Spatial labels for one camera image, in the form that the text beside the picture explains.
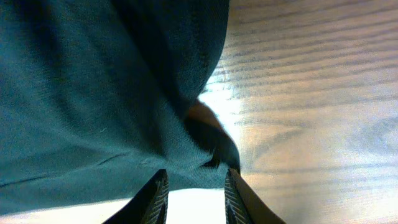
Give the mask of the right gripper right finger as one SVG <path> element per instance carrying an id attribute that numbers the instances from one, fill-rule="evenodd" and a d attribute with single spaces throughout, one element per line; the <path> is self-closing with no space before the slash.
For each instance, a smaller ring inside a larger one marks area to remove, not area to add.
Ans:
<path id="1" fill-rule="evenodd" d="M 226 224 L 286 224 L 234 169 L 225 177 L 224 201 Z"/>

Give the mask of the black t-shirt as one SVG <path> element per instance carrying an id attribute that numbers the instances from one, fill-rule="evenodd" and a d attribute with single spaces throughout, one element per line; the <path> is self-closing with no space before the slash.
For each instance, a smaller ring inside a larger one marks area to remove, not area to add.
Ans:
<path id="1" fill-rule="evenodd" d="M 1 213 L 220 189 L 239 153 L 188 116 L 229 2 L 1 1 Z"/>

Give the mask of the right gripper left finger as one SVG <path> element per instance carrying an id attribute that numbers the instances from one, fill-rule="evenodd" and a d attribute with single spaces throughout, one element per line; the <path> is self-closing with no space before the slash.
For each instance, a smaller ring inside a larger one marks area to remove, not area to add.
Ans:
<path id="1" fill-rule="evenodd" d="M 158 170 L 122 209 L 103 224 L 166 224 L 169 179 Z"/>

